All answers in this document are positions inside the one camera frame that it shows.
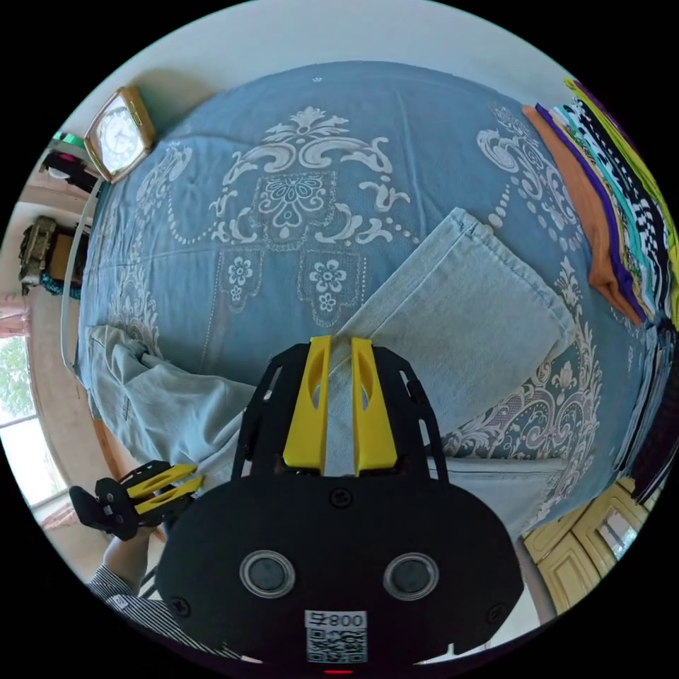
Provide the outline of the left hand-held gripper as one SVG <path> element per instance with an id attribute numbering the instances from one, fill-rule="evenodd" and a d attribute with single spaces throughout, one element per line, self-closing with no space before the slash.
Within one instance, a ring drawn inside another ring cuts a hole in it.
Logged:
<path id="1" fill-rule="evenodd" d="M 82 525 L 120 540 L 129 540 L 142 527 L 160 526 L 167 533 L 203 485 L 202 475 L 178 484 L 196 470 L 196 465 L 155 460 L 119 480 L 98 480 L 92 494 L 73 485 L 69 499 Z"/>

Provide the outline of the person's left hand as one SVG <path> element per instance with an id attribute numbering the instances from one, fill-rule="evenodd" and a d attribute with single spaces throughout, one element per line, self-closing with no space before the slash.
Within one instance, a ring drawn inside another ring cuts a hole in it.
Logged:
<path id="1" fill-rule="evenodd" d="M 152 538 L 164 538 L 161 527 L 142 527 L 129 540 L 113 538 L 103 556 L 103 565 L 138 594 L 148 569 L 149 544 Z"/>

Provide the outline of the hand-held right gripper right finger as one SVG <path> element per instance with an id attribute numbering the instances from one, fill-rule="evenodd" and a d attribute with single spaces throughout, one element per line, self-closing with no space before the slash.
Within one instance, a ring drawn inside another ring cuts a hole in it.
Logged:
<path id="1" fill-rule="evenodd" d="M 354 473 L 391 470 L 397 451 L 370 340 L 351 340 L 351 365 Z"/>

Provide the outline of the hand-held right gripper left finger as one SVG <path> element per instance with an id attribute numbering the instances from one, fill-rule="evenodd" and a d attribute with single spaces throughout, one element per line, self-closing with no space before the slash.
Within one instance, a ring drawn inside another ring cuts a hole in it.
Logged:
<path id="1" fill-rule="evenodd" d="M 331 336 L 326 335 L 313 337 L 305 346 L 300 387 L 283 452 L 288 468 L 324 472 L 331 344 Z"/>

